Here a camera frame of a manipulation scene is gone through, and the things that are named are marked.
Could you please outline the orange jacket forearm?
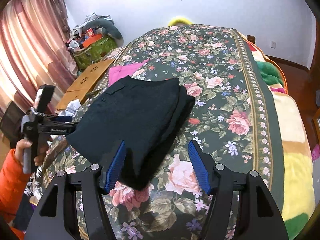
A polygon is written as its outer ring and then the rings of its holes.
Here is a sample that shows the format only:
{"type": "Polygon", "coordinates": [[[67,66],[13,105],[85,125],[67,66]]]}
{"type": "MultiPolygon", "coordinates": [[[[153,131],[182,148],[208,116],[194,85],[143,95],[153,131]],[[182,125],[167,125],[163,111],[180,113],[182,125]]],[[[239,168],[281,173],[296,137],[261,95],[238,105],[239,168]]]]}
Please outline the orange jacket forearm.
{"type": "Polygon", "coordinates": [[[1,168],[1,217],[6,225],[15,219],[30,178],[30,174],[23,173],[15,153],[15,149],[8,152],[1,168]]]}

